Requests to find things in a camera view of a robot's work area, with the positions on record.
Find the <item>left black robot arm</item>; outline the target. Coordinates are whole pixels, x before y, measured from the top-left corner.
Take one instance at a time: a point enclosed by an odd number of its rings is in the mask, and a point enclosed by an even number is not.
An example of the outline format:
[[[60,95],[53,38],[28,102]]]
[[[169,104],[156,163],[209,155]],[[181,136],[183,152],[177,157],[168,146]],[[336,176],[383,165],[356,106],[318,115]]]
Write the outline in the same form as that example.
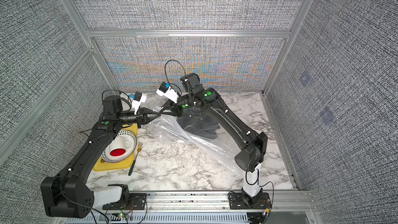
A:
[[[92,127],[85,144],[74,158],[54,177],[46,177],[40,189],[49,217],[84,218],[95,209],[95,196],[87,179],[105,148],[117,137],[124,125],[148,124],[161,113],[141,108],[126,112],[123,99],[111,95],[102,100],[103,112]]]

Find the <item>clear plastic vacuum bag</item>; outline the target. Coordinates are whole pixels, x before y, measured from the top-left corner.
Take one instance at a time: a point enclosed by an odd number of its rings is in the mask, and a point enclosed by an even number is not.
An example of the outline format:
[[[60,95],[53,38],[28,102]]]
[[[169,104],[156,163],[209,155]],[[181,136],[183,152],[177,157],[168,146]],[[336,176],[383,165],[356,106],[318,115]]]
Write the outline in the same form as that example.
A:
[[[201,116],[203,114],[210,115],[209,113],[206,113],[198,108],[194,108],[192,110],[188,109],[183,111],[182,115],[183,114],[193,114],[196,116]],[[243,170],[234,160],[234,157],[240,152],[240,149],[233,140],[232,136],[228,134],[228,132],[221,126],[220,123],[219,125],[220,129],[216,131],[218,137],[214,140],[196,136],[184,131],[183,128],[178,124],[177,117],[169,115],[160,116],[148,124],[147,127],[156,139],[164,143],[191,143],[204,150],[207,154],[212,156],[234,173],[240,174],[243,172]]]

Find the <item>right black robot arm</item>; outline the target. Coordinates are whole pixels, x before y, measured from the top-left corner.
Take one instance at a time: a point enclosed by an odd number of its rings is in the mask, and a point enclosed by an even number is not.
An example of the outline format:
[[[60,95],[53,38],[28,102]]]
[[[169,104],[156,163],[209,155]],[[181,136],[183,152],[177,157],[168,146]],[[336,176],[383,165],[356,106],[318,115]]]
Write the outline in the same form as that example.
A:
[[[245,172],[243,192],[249,198],[258,196],[262,188],[260,169],[266,154],[267,135],[256,132],[240,120],[215,89],[203,87],[197,74],[185,75],[180,81],[185,95],[179,95],[170,83],[162,82],[158,87],[156,94],[167,98],[161,112],[170,111],[173,116],[180,117],[183,111],[196,107],[214,117],[240,148],[234,159]]]

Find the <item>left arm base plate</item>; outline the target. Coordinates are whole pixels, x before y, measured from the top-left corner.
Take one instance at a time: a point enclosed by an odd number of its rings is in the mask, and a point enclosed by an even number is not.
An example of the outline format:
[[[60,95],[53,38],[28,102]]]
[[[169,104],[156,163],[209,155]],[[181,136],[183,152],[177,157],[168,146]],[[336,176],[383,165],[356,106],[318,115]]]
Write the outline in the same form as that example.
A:
[[[146,208],[147,194],[130,194],[128,197],[122,197],[115,203],[109,203],[102,206],[103,210],[144,210]]]

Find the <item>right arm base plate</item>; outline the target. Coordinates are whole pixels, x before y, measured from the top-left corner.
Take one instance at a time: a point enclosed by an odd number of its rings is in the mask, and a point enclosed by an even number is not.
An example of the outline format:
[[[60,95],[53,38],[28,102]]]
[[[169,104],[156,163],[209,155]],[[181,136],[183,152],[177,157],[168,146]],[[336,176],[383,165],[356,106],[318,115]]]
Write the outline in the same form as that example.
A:
[[[230,209],[267,209],[271,208],[269,194],[260,191],[256,196],[251,197],[244,191],[230,191],[228,193]]]

